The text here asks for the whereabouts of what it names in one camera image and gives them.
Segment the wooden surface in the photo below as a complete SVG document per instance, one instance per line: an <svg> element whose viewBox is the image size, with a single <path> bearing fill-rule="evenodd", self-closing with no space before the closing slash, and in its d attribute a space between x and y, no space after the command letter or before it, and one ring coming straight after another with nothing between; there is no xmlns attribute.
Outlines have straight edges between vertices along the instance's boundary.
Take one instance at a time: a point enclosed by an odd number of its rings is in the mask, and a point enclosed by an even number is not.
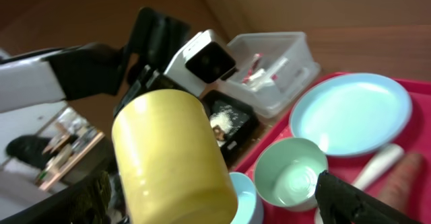
<svg viewBox="0 0 431 224"><path fill-rule="evenodd" d="M428 25L431 0L207 0L230 36L247 31Z"/></svg>
<svg viewBox="0 0 431 224"><path fill-rule="evenodd" d="M431 81L431 26L329 28L305 32L312 55L322 66L318 77L345 71ZM231 170L287 113L296 100L275 118L259 119L261 127L234 159L228 162Z"/></svg>

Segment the wooden wall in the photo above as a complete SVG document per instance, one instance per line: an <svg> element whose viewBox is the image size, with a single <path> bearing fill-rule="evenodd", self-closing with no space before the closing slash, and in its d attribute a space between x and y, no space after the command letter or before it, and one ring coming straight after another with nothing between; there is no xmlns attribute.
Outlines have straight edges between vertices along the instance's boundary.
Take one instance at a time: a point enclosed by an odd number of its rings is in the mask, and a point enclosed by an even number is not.
<svg viewBox="0 0 431 224"><path fill-rule="evenodd" d="M431 0L208 1L229 36L250 31L431 23Z"/></svg>

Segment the camera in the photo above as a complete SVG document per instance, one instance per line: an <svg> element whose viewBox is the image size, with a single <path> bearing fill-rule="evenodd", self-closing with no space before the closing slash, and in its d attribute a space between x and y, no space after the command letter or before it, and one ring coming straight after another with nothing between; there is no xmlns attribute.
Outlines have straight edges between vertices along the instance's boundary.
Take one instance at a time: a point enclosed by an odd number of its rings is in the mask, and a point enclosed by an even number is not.
<svg viewBox="0 0 431 224"><path fill-rule="evenodd" d="M213 31L196 34L172 58L164 76L199 96L213 83L235 70L235 60L224 41Z"/></svg>

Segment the yellow mug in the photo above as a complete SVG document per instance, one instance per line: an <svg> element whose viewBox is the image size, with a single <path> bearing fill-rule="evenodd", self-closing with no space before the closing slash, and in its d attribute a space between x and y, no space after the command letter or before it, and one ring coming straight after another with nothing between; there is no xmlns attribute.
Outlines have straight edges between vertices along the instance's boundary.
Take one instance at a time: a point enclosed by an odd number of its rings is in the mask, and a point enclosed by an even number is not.
<svg viewBox="0 0 431 224"><path fill-rule="evenodd" d="M174 89L134 99L112 139L134 224L230 223L238 206L201 102Z"/></svg>

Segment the light blue cup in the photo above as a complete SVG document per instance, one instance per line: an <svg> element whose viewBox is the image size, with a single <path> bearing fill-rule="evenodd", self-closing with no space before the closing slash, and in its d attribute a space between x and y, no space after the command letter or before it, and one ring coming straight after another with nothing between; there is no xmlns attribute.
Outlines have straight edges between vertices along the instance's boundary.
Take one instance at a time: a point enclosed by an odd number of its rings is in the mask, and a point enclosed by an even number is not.
<svg viewBox="0 0 431 224"><path fill-rule="evenodd" d="M262 224L262 200L253 181L243 173L232 172L229 175L238 198L238 210L231 224Z"/></svg>

